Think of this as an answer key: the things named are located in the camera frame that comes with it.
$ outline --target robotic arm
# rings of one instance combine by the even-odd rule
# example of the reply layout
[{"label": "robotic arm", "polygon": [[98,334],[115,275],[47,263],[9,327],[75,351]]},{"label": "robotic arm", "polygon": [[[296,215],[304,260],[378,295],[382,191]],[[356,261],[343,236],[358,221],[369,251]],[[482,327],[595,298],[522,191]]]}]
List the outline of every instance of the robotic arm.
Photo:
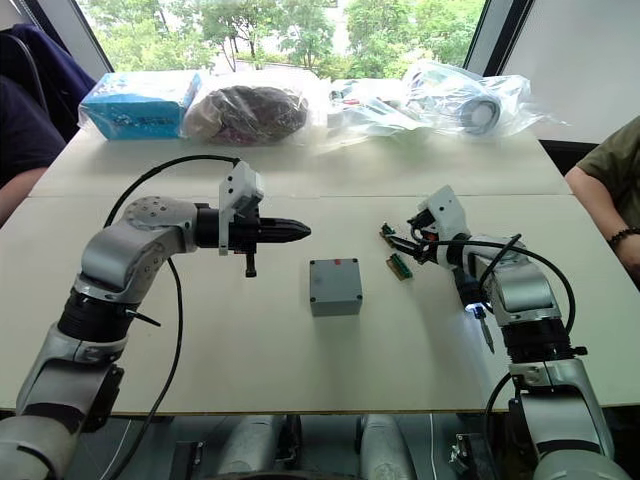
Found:
[{"label": "robotic arm", "polygon": [[219,248],[221,255],[232,250],[247,256],[245,274],[255,277],[258,243],[311,233],[294,220],[260,218],[262,197],[260,177],[239,162],[220,186],[220,210],[145,197],[89,241],[62,316],[19,393],[16,416],[0,422],[3,479],[62,479],[79,434],[104,425],[124,374],[114,362],[133,319],[146,319],[137,309],[169,257],[198,247]]},{"label": "robotic arm", "polygon": [[[392,246],[420,264],[431,261],[475,279],[482,277],[501,249],[463,241],[509,242],[471,236],[464,210],[448,186],[423,202],[408,223],[415,242],[387,236]],[[438,241],[454,242],[434,243]],[[533,445],[539,461],[534,480],[629,479],[613,462],[611,434],[584,365],[576,358],[586,349],[571,347],[544,274],[526,255],[507,251],[490,271],[483,290],[512,361],[509,373],[516,396],[509,411],[515,434],[520,442]]]}]

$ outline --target white table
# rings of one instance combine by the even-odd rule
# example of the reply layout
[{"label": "white table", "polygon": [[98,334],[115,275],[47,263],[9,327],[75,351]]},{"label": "white table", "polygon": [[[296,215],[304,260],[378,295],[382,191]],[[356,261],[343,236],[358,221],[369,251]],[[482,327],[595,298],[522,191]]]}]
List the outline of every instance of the white table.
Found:
[{"label": "white table", "polygon": [[[248,161],[263,175],[271,197],[422,197],[445,184],[458,195],[570,193],[529,132],[486,142],[437,134],[421,142],[411,134],[343,147],[225,148],[181,140],[107,142],[79,132],[31,196],[117,196],[151,167],[196,153]],[[217,196],[228,171],[221,162],[191,162],[167,170],[139,193]]]},{"label": "white table", "polygon": [[[118,178],[126,183],[124,174]],[[84,245],[112,202],[89,195],[30,198],[0,230],[0,408],[15,405],[48,326],[62,312]],[[572,340],[589,348],[584,361],[600,402],[640,403],[640,382],[633,381],[640,364],[640,295],[578,202],[570,195],[471,196],[461,202],[473,232],[520,232],[529,248],[566,273],[578,304]],[[313,234],[290,245],[259,246],[256,279],[244,278],[243,257],[219,258],[215,250],[177,256],[184,350],[160,411],[482,408],[508,364],[494,322],[489,320],[495,356],[477,322],[461,312],[448,272],[409,262],[415,278],[399,282],[385,265],[391,251],[378,236],[380,225],[403,224],[417,203],[413,197],[268,197],[263,215],[301,220]],[[308,261],[339,257],[360,260],[361,314],[313,318]],[[566,314],[562,288],[550,280]],[[169,370],[176,307],[166,268],[141,311],[163,327],[139,322],[130,329],[119,362],[126,374],[117,413],[148,411]],[[506,399],[505,393],[497,406],[505,407]]]}]

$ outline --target white wall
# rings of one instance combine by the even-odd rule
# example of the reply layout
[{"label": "white wall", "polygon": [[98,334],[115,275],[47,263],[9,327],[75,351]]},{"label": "white wall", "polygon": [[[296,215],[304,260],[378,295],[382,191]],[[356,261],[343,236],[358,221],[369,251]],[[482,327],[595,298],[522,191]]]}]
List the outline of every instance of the white wall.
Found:
[{"label": "white wall", "polygon": [[13,6],[11,0],[0,0],[0,30],[13,27],[16,23],[24,23],[20,12]]},{"label": "white wall", "polygon": [[571,124],[538,138],[600,143],[640,115],[640,1],[536,0],[504,74]]}]

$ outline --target window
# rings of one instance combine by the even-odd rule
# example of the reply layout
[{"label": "window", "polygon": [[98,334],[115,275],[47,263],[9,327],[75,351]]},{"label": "window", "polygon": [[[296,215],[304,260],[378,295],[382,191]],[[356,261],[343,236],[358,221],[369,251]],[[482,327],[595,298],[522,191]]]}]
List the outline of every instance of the window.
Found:
[{"label": "window", "polygon": [[420,58],[462,66],[484,3],[77,0],[116,71],[276,64],[332,79],[399,77]]}]

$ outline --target plastic bag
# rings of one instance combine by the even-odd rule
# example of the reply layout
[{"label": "plastic bag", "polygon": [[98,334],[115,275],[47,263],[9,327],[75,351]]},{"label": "plastic bag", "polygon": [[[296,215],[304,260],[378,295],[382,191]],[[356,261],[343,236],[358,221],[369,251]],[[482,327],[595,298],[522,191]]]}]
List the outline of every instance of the plastic bag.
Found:
[{"label": "plastic bag", "polygon": [[529,80],[480,77],[430,61],[414,63],[403,78],[403,109],[445,134],[509,136],[551,116],[535,105]]},{"label": "plastic bag", "polygon": [[307,145],[325,132],[326,92],[325,83],[308,70],[212,77],[187,111],[182,135],[228,145]]},{"label": "plastic bag", "polygon": [[428,128],[402,112],[404,85],[399,79],[336,80],[331,84],[327,143],[348,143],[369,136],[391,136]]},{"label": "plastic bag", "polygon": [[178,137],[200,82],[192,70],[107,73],[78,106],[78,125],[109,140]]}]

